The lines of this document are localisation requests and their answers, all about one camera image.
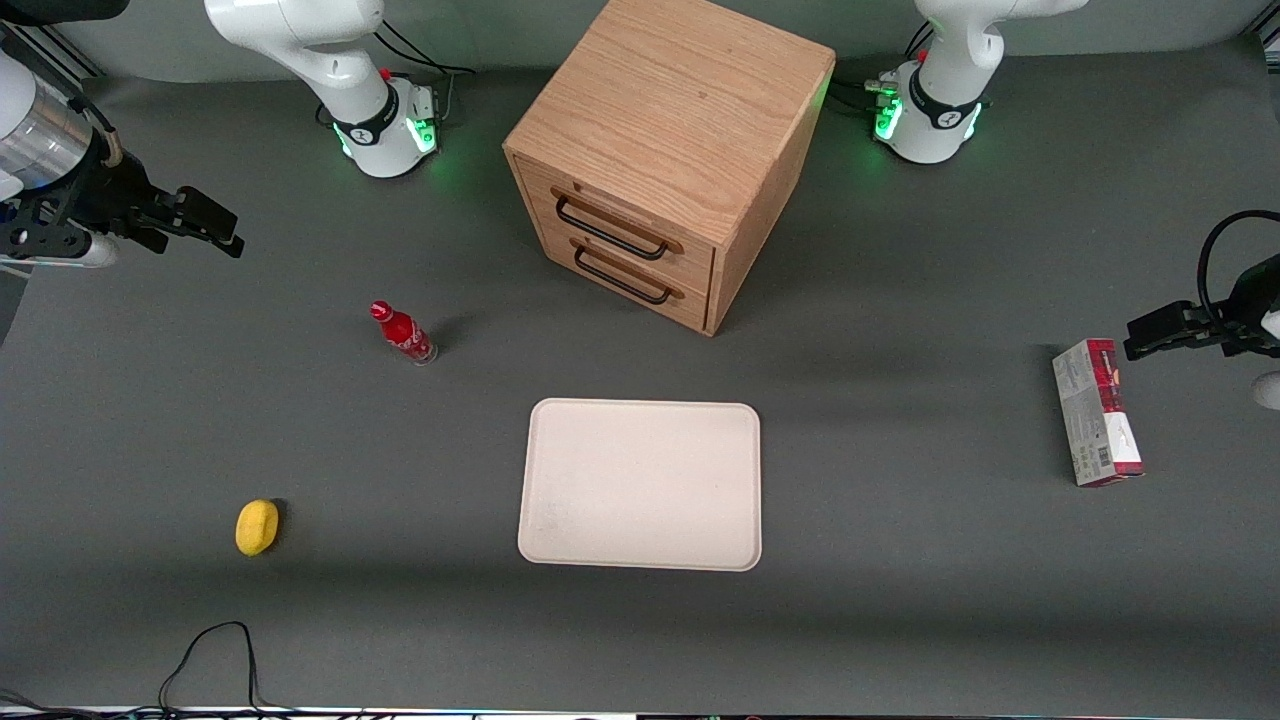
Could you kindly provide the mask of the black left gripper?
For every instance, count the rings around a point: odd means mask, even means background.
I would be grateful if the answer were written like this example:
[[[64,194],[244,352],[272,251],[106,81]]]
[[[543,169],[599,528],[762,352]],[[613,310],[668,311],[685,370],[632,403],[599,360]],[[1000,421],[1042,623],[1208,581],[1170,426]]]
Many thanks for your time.
[[[1222,301],[1229,341],[1199,304],[1179,300],[1126,323],[1123,342],[1132,363],[1174,348],[1219,347],[1225,357],[1258,354],[1279,357],[1279,255],[1243,272]]]

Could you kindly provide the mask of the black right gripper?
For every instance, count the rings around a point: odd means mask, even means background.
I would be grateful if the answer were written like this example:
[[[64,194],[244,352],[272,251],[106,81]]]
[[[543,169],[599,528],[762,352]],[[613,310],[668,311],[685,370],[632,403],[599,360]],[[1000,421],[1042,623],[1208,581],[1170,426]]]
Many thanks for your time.
[[[195,187],[173,196],[154,186],[131,155],[116,167],[90,155],[51,184],[3,200],[3,261],[116,263],[123,240],[165,254],[170,237],[180,234],[238,259],[244,241],[237,222]]]

